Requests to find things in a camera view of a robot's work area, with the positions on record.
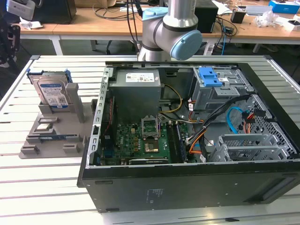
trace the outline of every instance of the label sticker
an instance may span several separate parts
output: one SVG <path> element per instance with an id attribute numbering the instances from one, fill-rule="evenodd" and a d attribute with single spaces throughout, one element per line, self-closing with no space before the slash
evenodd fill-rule
<path id="1" fill-rule="evenodd" d="M 219 81 L 220 81 L 220 82 L 229 82 L 228 79 L 227 79 L 226 77 L 225 77 L 225 78 L 219 78 Z"/>
<path id="2" fill-rule="evenodd" d="M 190 111 L 194 111 L 194 104 L 189 103 L 189 104 L 188 104 L 188 109 L 189 109 Z"/>
<path id="3" fill-rule="evenodd" d="M 154 82 L 154 73 L 128 73 L 126 82 Z"/>
<path id="4" fill-rule="evenodd" d="M 208 144 L 206 146 L 214 146 L 214 140 L 208 141 Z"/>
<path id="5" fill-rule="evenodd" d="M 200 160 L 201 162 L 206 163 L 206 158 L 202 154 L 200 155 Z"/>
<path id="6" fill-rule="evenodd" d="M 41 139 L 41 140 L 52 140 L 53 138 L 51 138 L 51 137 L 40 137 L 39 139 Z"/>
<path id="7" fill-rule="evenodd" d="M 146 203 L 153 204 L 161 202 L 164 189 L 149 189 L 146 192 Z"/>
<path id="8" fill-rule="evenodd" d="M 53 108 L 66 108 L 68 106 L 66 97 L 61 93 L 62 87 L 60 84 L 41 84 L 40 87 L 50 106 Z"/>

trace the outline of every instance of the blue hard drive label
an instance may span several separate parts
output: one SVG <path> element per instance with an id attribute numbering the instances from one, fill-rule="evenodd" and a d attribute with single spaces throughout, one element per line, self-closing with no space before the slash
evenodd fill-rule
<path id="1" fill-rule="evenodd" d="M 66 96 L 62 94 L 62 86 L 59 83 L 47 83 L 40 85 L 44 98 L 52 108 L 67 108 Z"/>

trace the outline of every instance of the aluminum extrusion table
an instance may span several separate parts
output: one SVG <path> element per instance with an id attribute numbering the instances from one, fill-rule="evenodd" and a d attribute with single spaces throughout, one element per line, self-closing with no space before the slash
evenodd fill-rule
<path id="1" fill-rule="evenodd" d="M 20 159 L 18 154 L 38 112 L 39 97 L 25 76 L 27 68 L 68 68 L 79 96 L 98 96 L 105 61 L 134 56 L 41 56 L 30 60 L 0 102 L 0 224 L 299 224 L 300 186 L 269 205 L 99 214 L 76 181 L 81 158 Z M 300 87 L 272 59 L 263 56 L 196 56 L 192 61 L 247 62 L 300 127 Z M 182 197 L 193 197 L 197 192 Z"/>

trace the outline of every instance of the white paper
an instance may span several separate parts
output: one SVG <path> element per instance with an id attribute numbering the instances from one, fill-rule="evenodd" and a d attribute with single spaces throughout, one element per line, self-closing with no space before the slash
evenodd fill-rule
<path id="1" fill-rule="evenodd" d="M 39 21 L 27 21 L 20 17 L 20 26 L 24 27 L 25 29 L 31 30 L 36 28 L 41 28 L 43 25 Z"/>
<path id="2" fill-rule="evenodd" d="M 222 15 L 222 14 L 226 14 L 226 13 L 233 13 L 232 10 L 230 10 L 229 8 L 227 8 L 224 4 L 211 0 L 217 7 L 218 7 L 218 11 L 217 14 L 218 15 Z"/>
<path id="3" fill-rule="evenodd" d="M 278 25 L 280 25 L 280 26 L 282 26 L 283 24 L 285 24 L 286 22 L 288 22 L 289 21 L 289 19 L 287 19 L 287 18 L 284 18 L 284 17 L 278 17 L 275 21 L 274 21 L 274 23 L 275 24 L 278 24 Z"/>

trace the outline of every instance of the black box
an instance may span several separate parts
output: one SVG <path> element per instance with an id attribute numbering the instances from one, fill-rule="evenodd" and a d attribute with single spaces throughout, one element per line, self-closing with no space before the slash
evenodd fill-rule
<path id="1" fill-rule="evenodd" d="M 0 1 L 0 9 L 6 11 L 6 0 Z M 35 8 L 32 21 L 41 23 L 69 24 L 76 14 L 74 0 L 44 0 L 41 8 Z M 4 19 L 8 23 L 18 23 L 18 16 L 6 12 Z"/>
<path id="2" fill-rule="evenodd" d="M 233 23 L 242 23 L 244 16 L 245 16 L 246 12 L 244 11 L 233 11 L 232 15 L 231 15 L 231 22 Z"/>
<path id="3" fill-rule="evenodd" d="M 198 30 L 211 33 L 214 29 L 218 7 L 211 0 L 197 0 L 195 15 L 198 17 Z"/>

